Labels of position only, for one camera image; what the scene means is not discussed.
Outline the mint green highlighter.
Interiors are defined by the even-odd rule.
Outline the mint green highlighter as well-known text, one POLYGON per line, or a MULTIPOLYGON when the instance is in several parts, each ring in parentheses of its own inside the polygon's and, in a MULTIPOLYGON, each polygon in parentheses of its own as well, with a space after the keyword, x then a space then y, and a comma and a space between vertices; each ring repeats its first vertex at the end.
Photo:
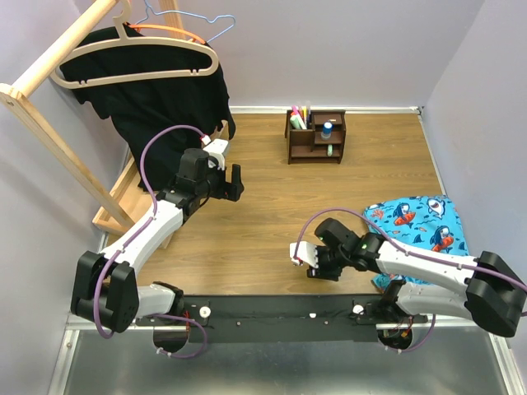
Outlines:
POLYGON ((291 124, 291 127, 296 130, 306 130, 307 129, 303 119, 297 114, 293 114, 290 117, 290 124, 291 124))

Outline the pink capped white marker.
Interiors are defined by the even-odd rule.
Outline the pink capped white marker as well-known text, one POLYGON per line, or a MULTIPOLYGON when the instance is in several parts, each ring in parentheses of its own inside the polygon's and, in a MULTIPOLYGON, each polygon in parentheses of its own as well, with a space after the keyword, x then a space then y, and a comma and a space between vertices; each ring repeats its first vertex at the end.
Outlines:
POLYGON ((292 110, 292 113, 293 113, 295 116, 300 117, 300 114, 299 114, 299 112, 298 112, 298 109, 297 109, 297 107, 296 107, 295 105, 293 105, 293 106, 291 107, 291 110, 292 110))

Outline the dark wooden desk organizer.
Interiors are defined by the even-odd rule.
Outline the dark wooden desk organizer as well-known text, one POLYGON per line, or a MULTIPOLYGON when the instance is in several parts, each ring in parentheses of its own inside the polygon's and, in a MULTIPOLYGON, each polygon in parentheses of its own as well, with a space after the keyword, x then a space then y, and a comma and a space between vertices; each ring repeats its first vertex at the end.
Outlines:
POLYGON ((296 130, 291 127, 289 109, 286 115, 284 137, 287 141, 287 163, 336 163, 340 164, 344 155, 346 142, 346 121, 344 110, 311 110, 311 125, 306 130, 296 130), (328 141, 320 138, 323 124, 330 121, 333 132, 328 141), (327 157, 327 145, 333 145, 333 156, 327 157))

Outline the blue grey glue stick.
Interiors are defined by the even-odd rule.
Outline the blue grey glue stick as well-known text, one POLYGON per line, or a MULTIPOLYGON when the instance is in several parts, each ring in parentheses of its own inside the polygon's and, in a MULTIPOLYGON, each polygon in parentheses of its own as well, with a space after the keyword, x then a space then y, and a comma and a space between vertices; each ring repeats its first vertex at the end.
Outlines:
POLYGON ((333 132, 333 124, 330 121, 326 121, 323 124, 322 132, 320 134, 320 138, 323 141, 328 141, 331 138, 333 132))

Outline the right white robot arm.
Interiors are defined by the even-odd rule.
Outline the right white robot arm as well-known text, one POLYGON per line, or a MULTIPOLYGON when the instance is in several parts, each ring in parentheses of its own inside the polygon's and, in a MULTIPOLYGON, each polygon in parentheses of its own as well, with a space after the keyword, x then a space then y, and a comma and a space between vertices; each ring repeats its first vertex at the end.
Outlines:
POLYGON ((526 285, 496 253, 478 257, 412 247, 386 235, 358 236, 340 221, 324 220, 315 230, 320 245, 297 240, 290 245, 296 264, 307 275, 336 281, 345 267, 413 277, 400 281, 379 302, 380 316, 391 323, 404 316, 438 314, 469 319, 500 337, 516 334, 526 302, 526 285))

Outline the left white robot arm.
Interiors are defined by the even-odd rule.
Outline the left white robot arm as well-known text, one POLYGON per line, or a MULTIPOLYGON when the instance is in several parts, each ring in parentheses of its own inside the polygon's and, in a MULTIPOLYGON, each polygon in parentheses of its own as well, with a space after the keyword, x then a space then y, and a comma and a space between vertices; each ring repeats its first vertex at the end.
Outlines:
POLYGON ((229 143, 216 140, 185 151, 169 186, 160 191, 143 217, 99 253, 85 252, 77 262, 72 314, 121 333, 137 318, 155 315, 165 325, 181 319, 182 292, 157 282, 137 284, 138 273, 161 244, 208 199, 236 202, 244 191, 240 166, 226 178, 229 143))

